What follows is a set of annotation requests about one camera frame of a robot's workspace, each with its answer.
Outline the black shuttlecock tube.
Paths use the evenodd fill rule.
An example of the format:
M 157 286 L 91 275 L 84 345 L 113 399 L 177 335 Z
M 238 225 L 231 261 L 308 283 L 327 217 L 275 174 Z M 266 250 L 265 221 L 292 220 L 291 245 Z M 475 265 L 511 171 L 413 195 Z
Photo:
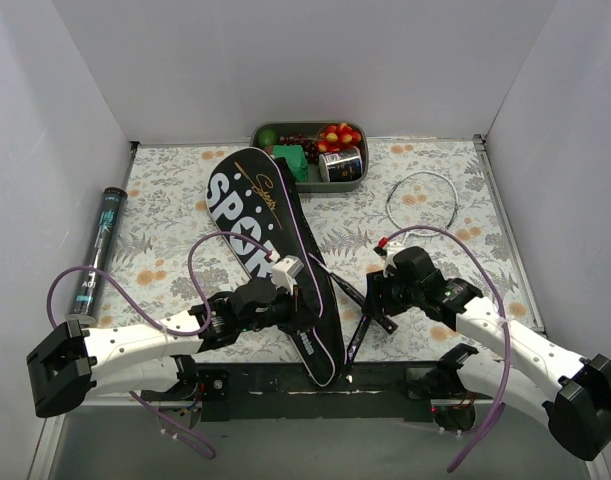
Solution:
M 121 188 L 108 187 L 103 191 L 84 265 L 105 271 L 111 263 L 126 201 L 127 193 Z M 100 274 L 81 271 L 66 318 L 83 325 L 94 324 L 103 286 L 104 279 Z

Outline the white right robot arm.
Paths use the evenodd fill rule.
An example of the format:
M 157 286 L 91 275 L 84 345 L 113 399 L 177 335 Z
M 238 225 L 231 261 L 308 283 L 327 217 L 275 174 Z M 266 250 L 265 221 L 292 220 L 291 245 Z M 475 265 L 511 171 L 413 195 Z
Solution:
M 367 276 L 365 315 L 377 319 L 410 309 L 444 324 L 501 357 L 496 363 L 465 349 L 443 358 L 439 389 L 471 391 L 531 416 L 575 457 L 592 461 L 611 442 L 611 360 L 587 358 L 501 317 L 480 289 L 447 279 L 420 247 L 381 242 L 382 270 Z

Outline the badminton racket handle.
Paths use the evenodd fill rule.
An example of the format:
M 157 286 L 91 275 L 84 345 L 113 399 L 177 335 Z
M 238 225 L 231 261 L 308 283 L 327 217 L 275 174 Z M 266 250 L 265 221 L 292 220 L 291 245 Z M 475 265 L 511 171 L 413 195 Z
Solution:
M 324 272 L 336 283 L 337 286 L 360 308 L 363 307 L 365 297 L 355 287 L 353 287 L 348 281 L 332 272 L 322 260 L 318 259 L 314 254 L 309 253 L 309 257 L 319 266 Z M 371 319 L 366 315 L 362 314 L 358 325 L 354 331 L 354 334 L 346 348 L 346 361 L 345 366 L 350 369 L 356 359 L 359 349 L 363 343 L 366 333 L 370 327 Z
M 449 230 L 456 223 L 459 194 L 454 183 L 445 175 L 429 170 L 414 171 L 398 180 L 390 189 L 385 211 L 397 230 L 409 226 L 424 229 L 404 232 L 400 238 L 432 238 L 438 229 Z

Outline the black sport racket bag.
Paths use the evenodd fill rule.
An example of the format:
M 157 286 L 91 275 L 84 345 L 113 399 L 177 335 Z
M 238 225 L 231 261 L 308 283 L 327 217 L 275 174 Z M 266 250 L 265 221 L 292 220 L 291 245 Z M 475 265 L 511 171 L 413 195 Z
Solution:
M 206 205 L 220 231 L 252 238 L 268 250 L 300 260 L 295 276 L 305 313 L 284 328 L 318 387 L 330 386 L 346 353 L 334 287 L 305 218 L 295 179 L 284 160 L 246 147 L 221 160 L 207 182 Z

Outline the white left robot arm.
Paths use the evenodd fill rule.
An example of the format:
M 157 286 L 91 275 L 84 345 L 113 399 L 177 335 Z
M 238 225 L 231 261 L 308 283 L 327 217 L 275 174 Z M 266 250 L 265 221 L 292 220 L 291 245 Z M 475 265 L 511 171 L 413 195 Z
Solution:
M 245 331 L 274 326 L 290 330 L 305 311 L 298 288 L 255 278 L 164 318 L 160 328 L 138 324 L 96 329 L 66 321 L 27 355 L 35 414 L 55 417 L 86 398 L 128 391 L 188 399 L 198 386 L 189 364 L 193 355 L 232 345 Z

